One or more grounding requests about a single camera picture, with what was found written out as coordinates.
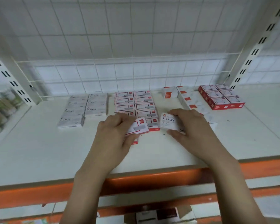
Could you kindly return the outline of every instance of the hand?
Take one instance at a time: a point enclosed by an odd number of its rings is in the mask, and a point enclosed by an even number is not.
[[[125,137],[136,117],[117,113],[108,116],[98,124],[91,149],[79,172],[87,173],[90,168],[101,172],[105,177],[125,158],[134,140],[139,137],[131,134]]]
[[[168,130],[191,154],[203,160],[209,166],[220,159],[232,157],[221,144],[209,123],[196,110],[172,109],[168,112],[177,115],[184,124],[186,135],[175,130]]]

